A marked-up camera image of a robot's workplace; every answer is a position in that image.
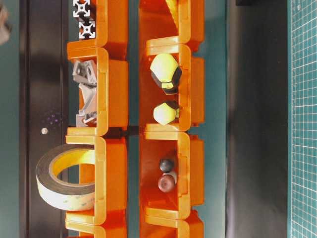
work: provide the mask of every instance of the double-sided tape roll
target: double-sided tape roll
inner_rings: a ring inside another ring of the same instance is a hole
[[[93,146],[65,144],[50,150],[39,160],[36,180],[44,201],[66,211],[83,211],[94,207],[94,183],[74,184],[57,177],[64,169],[78,164],[95,164]]]

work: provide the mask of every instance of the cutting mat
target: cutting mat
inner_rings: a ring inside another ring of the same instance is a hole
[[[289,237],[317,238],[317,0],[290,0]]]

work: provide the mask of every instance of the dark brown knob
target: dark brown knob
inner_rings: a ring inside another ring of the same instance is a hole
[[[158,187],[162,192],[170,192],[175,188],[175,179],[172,175],[163,175],[159,178]]]

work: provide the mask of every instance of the orange storage bin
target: orange storage bin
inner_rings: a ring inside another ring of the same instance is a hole
[[[182,69],[178,94],[166,95],[151,77],[150,66],[161,53],[172,54]],[[193,57],[187,45],[171,45],[146,48],[140,65],[140,127],[146,131],[187,131],[205,121],[205,63],[203,58]],[[167,125],[154,120],[154,108],[167,101],[177,101],[179,119]]]
[[[139,6],[140,49],[186,44],[197,51],[205,37],[204,0],[178,0],[176,12],[166,2],[142,0]]]
[[[67,134],[102,136],[108,132],[109,127],[121,127],[126,130],[129,122],[128,63],[109,59],[107,51],[103,48],[69,51],[68,59],[72,62],[94,60],[97,64],[97,125],[69,127]],[[81,94],[79,107],[83,107]]]
[[[86,238],[126,238],[127,224],[125,212],[112,213],[100,226],[86,225],[66,221],[66,228],[79,232],[79,237]]]
[[[164,193],[159,161],[175,152],[177,184]],[[184,132],[144,132],[140,135],[140,206],[145,215],[184,220],[192,206],[204,203],[204,142]]]
[[[80,165],[79,182],[95,182],[95,206],[92,210],[66,212],[66,222],[101,225],[107,215],[127,206],[127,149],[125,138],[66,136],[67,144],[95,146],[95,166]]]
[[[91,0],[96,8],[96,38],[69,42],[67,51],[104,47],[112,59],[125,59],[128,43],[128,0]]]
[[[204,238],[204,223],[198,212],[191,211],[186,220],[145,216],[140,213],[140,238]]]

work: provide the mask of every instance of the metal screw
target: metal screw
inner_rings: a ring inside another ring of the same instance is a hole
[[[41,130],[42,135],[46,135],[49,132],[49,130],[46,127],[43,127]]]

